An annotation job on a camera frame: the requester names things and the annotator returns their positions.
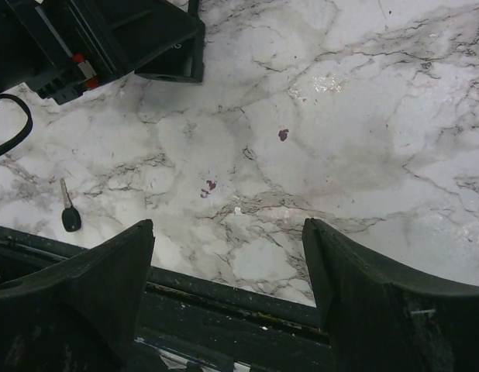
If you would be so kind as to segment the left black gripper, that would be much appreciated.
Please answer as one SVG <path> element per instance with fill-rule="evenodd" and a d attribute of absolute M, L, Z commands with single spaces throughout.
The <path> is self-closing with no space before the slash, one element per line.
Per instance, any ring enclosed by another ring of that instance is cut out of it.
<path fill-rule="evenodd" d="M 198 32 L 200 2 L 0 1 L 0 94 L 26 84 L 62 105 Z"/>

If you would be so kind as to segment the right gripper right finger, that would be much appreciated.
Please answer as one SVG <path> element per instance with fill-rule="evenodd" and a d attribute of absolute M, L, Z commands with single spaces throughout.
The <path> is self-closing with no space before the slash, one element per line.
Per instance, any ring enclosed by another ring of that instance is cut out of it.
<path fill-rule="evenodd" d="M 302 245 L 339 371 L 479 371 L 479 287 L 377 253 L 318 219 Z"/>

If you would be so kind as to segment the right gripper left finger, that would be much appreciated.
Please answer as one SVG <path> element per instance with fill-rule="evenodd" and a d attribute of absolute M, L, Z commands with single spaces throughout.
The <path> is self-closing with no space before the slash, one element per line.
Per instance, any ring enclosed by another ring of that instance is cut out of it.
<path fill-rule="evenodd" d="M 147 219 L 41 270 L 0 252 L 0 371 L 122 371 L 153 254 Z"/>

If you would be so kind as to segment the black head key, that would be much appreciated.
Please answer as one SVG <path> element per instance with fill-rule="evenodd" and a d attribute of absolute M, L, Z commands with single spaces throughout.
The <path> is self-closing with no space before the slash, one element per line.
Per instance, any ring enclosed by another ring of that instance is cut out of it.
<path fill-rule="evenodd" d="M 61 214 L 63 227 L 68 233 L 77 232 L 81 229 L 81 216 L 72 204 L 67 191 L 67 184 L 63 178 L 60 179 L 60 188 L 64 201 L 64 210 Z"/>

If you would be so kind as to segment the black padlock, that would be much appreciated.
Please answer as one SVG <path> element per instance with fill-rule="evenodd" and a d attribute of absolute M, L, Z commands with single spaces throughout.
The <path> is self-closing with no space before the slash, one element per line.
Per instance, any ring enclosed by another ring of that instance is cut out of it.
<path fill-rule="evenodd" d="M 155 81 L 199 84 L 203 82 L 205 65 L 205 24 L 198 21 L 198 32 L 190 39 L 174 44 L 134 74 Z"/>

